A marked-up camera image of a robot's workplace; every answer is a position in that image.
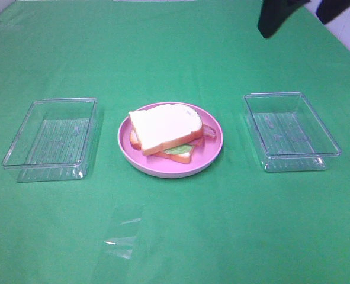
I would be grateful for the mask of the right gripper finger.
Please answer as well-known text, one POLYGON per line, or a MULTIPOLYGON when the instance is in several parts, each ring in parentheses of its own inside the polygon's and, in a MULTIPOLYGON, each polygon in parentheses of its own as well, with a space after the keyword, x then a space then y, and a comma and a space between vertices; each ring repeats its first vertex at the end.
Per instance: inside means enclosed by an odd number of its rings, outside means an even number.
POLYGON ((322 0, 316 16, 322 24, 328 24, 350 7, 350 0, 322 0))
POLYGON ((272 37, 284 21, 308 0, 263 0, 257 28, 263 38, 272 37))

